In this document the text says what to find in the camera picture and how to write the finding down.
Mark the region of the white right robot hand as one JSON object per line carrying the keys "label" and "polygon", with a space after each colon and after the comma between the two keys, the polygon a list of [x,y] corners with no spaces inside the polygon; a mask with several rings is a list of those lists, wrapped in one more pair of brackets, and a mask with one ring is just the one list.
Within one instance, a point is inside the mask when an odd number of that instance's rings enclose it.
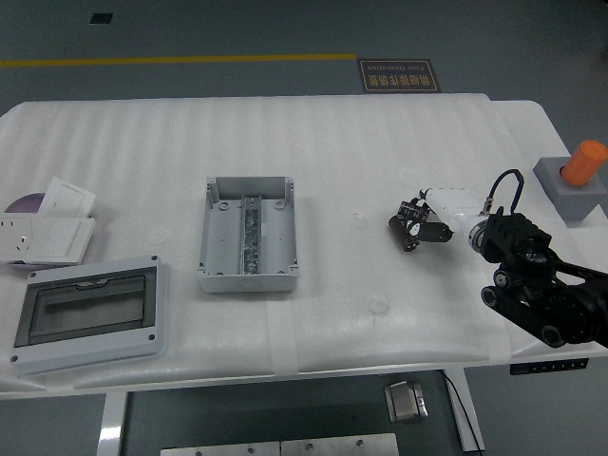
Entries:
{"label": "white right robot hand", "polygon": [[453,235],[463,237],[478,251],[487,224],[482,206],[469,190],[430,188],[418,198],[403,201],[389,227],[406,252],[421,242],[448,242]]}

